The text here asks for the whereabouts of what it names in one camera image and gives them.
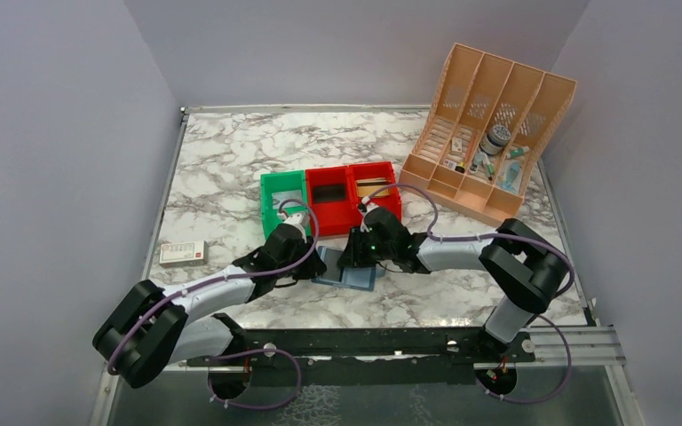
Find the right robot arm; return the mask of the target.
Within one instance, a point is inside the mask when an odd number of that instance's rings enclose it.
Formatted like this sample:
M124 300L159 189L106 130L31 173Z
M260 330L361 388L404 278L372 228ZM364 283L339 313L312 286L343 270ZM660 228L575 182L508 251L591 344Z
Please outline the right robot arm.
M382 261L411 274L489 273L504 293L476 340L479 354L490 361L508 354L519 331L545 313L575 277L566 255L516 218L504 220L492 233L437 236L411 232L388 209L369 209L350 231L337 264L366 268Z

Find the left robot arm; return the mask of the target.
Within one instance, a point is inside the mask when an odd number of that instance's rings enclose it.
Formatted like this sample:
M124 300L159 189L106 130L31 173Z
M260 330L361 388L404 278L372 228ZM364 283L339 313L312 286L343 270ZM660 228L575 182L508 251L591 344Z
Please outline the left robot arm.
M278 280L323 274L326 267L315 246L316 239L297 225L281 224L263 246L220 272L167 288L142 280L96 332L92 347L107 361L110 374L133 389L179 361L212 356L233 364L242 356L244 342L221 310L270 293Z

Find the blue leather card holder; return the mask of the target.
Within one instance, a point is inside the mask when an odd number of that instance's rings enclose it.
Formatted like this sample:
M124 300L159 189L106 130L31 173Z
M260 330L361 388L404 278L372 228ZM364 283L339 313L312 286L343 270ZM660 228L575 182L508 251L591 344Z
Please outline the blue leather card holder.
M323 247L325 246L319 246L317 248L317 252L321 260L323 256ZM348 268L343 269L343 276L340 282L326 281L323 280L321 276L311 279L311 282L335 288L347 288L372 292L375 288L377 279L383 278L385 274L385 269L380 266L367 268Z

